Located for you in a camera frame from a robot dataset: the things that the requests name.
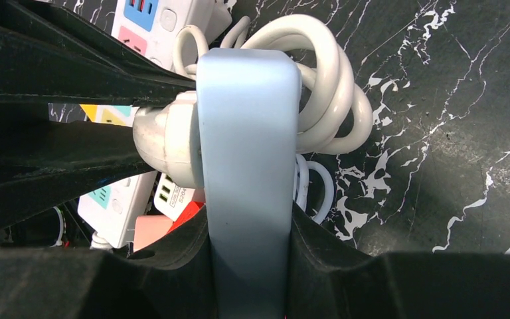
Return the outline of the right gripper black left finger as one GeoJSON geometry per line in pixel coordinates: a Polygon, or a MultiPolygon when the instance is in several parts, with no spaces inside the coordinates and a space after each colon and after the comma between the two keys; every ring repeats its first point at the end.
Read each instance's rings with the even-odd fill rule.
{"type": "Polygon", "coordinates": [[[207,214],[125,259],[0,249],[0,318],[216,318],[207,214]]]}

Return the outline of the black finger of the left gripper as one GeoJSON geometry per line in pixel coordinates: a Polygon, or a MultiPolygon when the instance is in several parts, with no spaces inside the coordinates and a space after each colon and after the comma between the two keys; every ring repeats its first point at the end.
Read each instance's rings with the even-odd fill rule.
{"type": "Polygon", "coordinates": [[[103,30],[42,1],[0,1],[0,103],[128,98],[132,67],[103,30]]]}
{"type": "Polygon", "coordinates": [[[47,122],[0,134],[0,230],[151,170],[130,127],[47,122]]]}

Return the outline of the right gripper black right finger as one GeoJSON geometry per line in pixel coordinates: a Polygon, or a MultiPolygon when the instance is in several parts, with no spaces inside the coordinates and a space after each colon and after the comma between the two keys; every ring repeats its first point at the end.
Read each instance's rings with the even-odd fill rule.
{"type": "Polygon", "coordinates": [[[369,256],[292,210],[288,318],[510,318],[510,255],[369,256]]]}

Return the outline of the pink charger plug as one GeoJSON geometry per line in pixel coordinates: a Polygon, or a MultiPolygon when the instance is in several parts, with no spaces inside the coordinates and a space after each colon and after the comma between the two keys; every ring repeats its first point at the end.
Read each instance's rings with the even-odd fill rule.
{"type": "Polygon", "coordinates": [[[133,252],[144,249],[164,237],[173,226],[173,220],[165,215],[142,215],[136,219],[133,252]]]}

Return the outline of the red cube plug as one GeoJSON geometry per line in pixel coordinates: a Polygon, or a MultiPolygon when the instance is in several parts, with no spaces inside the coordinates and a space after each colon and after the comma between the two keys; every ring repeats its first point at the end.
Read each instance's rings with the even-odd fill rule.
{"type": "Polygon", "coordinates": [[[171,228],[168,230],[167,234],[179,228],[181,225],[185,224],[187,221],[192,219],[204,206],[205,204],[200,201],[191,201],[184,208],[183,212],[177,218],[177,220],[172,224],[171,228]]]}

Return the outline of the small white USB power strip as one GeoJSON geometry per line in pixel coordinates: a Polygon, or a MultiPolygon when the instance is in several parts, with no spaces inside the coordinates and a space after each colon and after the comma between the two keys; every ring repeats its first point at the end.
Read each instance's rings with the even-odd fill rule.
{"type": "Polygon", "coordinates": [[[191,201],[204,203],[204,190],[179,187],[167,174],[161,173],[153,198],[158,211],[176,221],[191,201]]]}

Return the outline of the large white power strip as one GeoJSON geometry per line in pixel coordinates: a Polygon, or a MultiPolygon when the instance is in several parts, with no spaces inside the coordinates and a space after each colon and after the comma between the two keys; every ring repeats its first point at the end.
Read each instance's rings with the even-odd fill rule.
{"type": "MultiPolygon", "coordinates": [[[[224,1],[117,1],[111,38],[132,67],[120,88],[128,98],[94,105],[91,121],[130,128],[146,107],[164,107],[191,84],[175,72],[178,33],[192,25],[211,43],[231,24],[224,1]]],[[[147,213],[158,172],[107,177],[82,195],[77,212],[93,234],[90,247],[112,251],[133,243],[136,219],[147,213]]]]}

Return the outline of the light blue power strip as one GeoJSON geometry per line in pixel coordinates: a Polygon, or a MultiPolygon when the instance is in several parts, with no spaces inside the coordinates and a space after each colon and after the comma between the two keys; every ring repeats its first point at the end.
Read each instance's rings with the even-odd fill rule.
{"type": "Polygon", "coordinates": [[[301,75],[283,52],[212,49],[197,98],[219,318],[283,318],[301,75]]]}

